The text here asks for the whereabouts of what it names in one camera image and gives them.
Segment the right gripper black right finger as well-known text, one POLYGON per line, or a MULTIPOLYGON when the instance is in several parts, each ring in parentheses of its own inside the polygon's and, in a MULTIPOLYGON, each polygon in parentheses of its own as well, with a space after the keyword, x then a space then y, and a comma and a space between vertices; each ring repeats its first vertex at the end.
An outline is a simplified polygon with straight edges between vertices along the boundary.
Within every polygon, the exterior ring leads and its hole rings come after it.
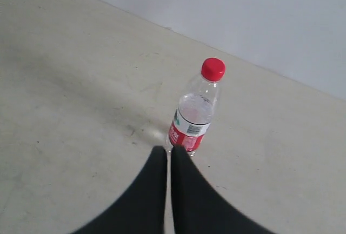
POLYGON ((229 204, 181 146, 171 151, 171 200, 176 233, 272 233, 229 204))

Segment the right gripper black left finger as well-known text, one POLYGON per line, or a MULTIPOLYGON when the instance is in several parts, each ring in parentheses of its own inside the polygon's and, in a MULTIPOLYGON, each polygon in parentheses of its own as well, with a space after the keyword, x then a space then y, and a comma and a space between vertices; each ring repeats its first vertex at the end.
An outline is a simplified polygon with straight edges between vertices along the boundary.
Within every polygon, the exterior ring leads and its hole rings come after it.
POLYGON ((124 193, 74 233, 164 233, 167 163, 164 147, 154 146, 124 193))

